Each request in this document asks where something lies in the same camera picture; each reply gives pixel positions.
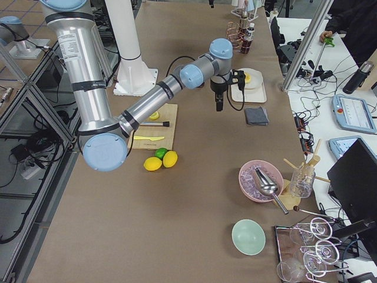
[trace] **metal ice scoop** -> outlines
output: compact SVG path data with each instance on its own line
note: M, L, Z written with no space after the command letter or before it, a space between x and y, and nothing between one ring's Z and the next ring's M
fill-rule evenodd
M284 214L288 214L288 210L276 195L277 191L279 190L276 182L272 181L271 178L259 168L255 168L252 171L252 175L257 190L264 196L273 197L277 205L279 205L282 211L284 211Z

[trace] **pink bowl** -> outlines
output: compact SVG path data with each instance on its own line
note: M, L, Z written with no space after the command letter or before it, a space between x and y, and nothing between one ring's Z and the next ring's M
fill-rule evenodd
M255 202L270 202L271 200L273 200L273 198L263 196L256 188L255 182L253 180L253 175L251 173L255 168L260 168L277 183L279 191L276 195L278 196L282 193L283 190L283 176L275 166L263 160L252 160L245 163L241 167L240 173L238 175L238 180L240 182L240 187L244 195Z

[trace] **white table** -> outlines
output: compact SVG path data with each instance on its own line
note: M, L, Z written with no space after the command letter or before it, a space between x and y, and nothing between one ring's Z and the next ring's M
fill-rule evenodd
M295 41L299 38L303 38L300 33L310 24L310 19L291 19L291 18L278 18L277 22L280 27L280 33L284 34L286 38L286 43L289 41ZM321 28L318 31L318 38L322 31L325 30L327 21L324 21ZM349 55L347 48L342 42L338 34L334 35L333 43L335 47L326 47L323 55L320 59L320 64L323 66L324 70L332 70L335 73L335 76L338 79L338 83L342 82L345 78L348 78L352 75L358 68ZM319 40L315 40L305 58L307 62L309 59L313 60L314 63L317 62L321 43ZM348 79L338 88L337 94L344 94L342 91L343 86L346 84ZM307 128L314 136L315 144L317 144L319 139L322 139L322 145L319 149L319 156L321 158L320 162L316 165L316 175L320 177L327 177L327 172L335 164L336 158L331 153L328 146L328 140L336 137L346 137L360 135L367 142L369 147L377 153L377 136L373 134L363 134L354 131L343 130L339 127L336 122L335 115L332 111L331 97L334 96L336 90L335 83L325 83L322 82L322 86L325 88L319 90L321 93L329 93L327 95L318 94L318 98L321 100L319 103L315 102L315 105L320 105L318 108L320 114L318 117L310 121L309 128ZM316 98L316 95L312 89L320 88L318 85L310 85L303 79L296 79L289 92L290 105L292 110L295 112L304 111L304 105L307 109L312 109L312 103L309 99L302 99L302 97ZM348 95L349 97L363 98L367 101L368 104L375 106L377 103L376 95L374 95L372 90L361 91L356 90L353 94ZM322 182L320 180L315 180L314 182L314 191L316 196L317 204L322 203L326 208L334 208L338 205L331 199L328 195L329 184ZM327 214L338 217L338 210L328 210ZM362 261L360 259L349 259L347 262L350 265L349 270L354 273L354 275L346 274L347 277L353 277L366 272L373 272L374 276L377 276L377 266L373 261Z

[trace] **tablet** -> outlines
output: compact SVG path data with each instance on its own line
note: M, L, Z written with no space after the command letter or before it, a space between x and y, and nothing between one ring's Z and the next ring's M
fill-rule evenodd
M357 139L361 139L366 144L366 142L361 136L338 137L329 140L330 150L334 154L336 159L339 159L343 156L344 152L346 152L351 147L351 145L353 145L353 143Z
M371 112L364 99L336 94L332 99L336 121L345 130L376 133Z

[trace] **wooden stick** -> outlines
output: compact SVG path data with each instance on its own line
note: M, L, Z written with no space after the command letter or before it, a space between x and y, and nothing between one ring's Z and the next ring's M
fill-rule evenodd
M313 155L317 155L321 142L322 142L322 139L319 139L317 142L316 149L314 149Z
M319 161L320 161L319 155L313 155L312 159L310 159L307 164L311 166L316 166Z
M297 167L295 165L293 165L289 160L287 159L283 159L285 163L287 163L290 167L294 168L294 169L297 169Z
M330 182L331 182L329 179L325 179L325 178L318 177L318 176L315 176L315 179L317 179L317 180L321 180L321 181L324 181L324 182L327 182L327 183L330 183Z

